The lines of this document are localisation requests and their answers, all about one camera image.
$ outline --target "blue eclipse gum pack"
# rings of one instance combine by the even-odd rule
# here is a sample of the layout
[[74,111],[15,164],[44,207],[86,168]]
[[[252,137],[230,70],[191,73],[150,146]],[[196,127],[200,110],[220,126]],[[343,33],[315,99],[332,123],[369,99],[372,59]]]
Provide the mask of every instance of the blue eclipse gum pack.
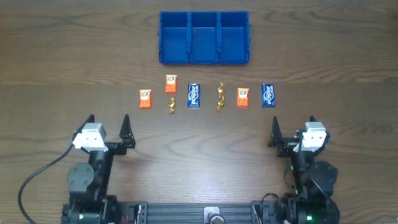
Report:
[[275,93],[274,84],[262,84],[262,107],[274,108],[275,107]]
[[196,83],[188,84],[188,107],[200,107],[200,85]]

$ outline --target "wooden table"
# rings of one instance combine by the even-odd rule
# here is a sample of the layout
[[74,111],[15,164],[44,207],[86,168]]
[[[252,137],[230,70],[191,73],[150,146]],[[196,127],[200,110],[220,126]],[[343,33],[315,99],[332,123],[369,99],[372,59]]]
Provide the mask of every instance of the wooden table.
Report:
[[[164,66],[159,11],[248,10],[246,66]],[[267,147],[272,117],[286,136],[313,114],[331,133],[317,157],[339,170],[340,223],[396,222],[398,216],[398,4],[390,0],[4,0],[0,2],[0,219],[27,223],[17,206],[31,173],[60,156],[88,117],[117,140],[124,114],[137,147],[115,157],[109,194],[122,201],[250,202],[290,190],[288,159]],[[174,115],[164,93],[178,75]],[[217,87],[226,105],[217,113]],[[276,107],[261,108],[261,83]],[[187,108],[188,83],[201,108]],[[236,107],[236,89],[252,90]],[[152,89],[151,110],[139,89]],[[68,202],[72,151],[25,188],[38,223],[58,223]]]

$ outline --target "blue tray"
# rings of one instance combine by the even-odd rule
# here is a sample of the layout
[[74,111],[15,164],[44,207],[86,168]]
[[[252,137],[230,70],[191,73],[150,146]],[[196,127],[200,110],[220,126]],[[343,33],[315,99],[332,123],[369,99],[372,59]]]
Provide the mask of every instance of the blue tray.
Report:
[[160,12],[163,64],[244,64],[250,59],[249,12]]

